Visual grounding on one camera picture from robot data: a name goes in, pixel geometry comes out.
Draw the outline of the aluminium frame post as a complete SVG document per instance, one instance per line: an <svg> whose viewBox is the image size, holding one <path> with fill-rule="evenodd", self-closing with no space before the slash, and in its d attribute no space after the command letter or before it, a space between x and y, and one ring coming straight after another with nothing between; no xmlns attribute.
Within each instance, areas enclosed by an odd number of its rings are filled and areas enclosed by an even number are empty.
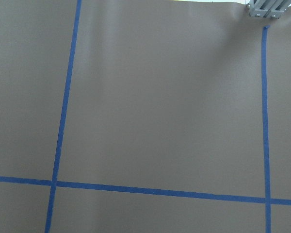
<svg viewBox="0 0 291 233"><path fill-rule="evenodd" d="M251 17L280 18L291 5L291 0L250 0L247 3Z"/></svg>

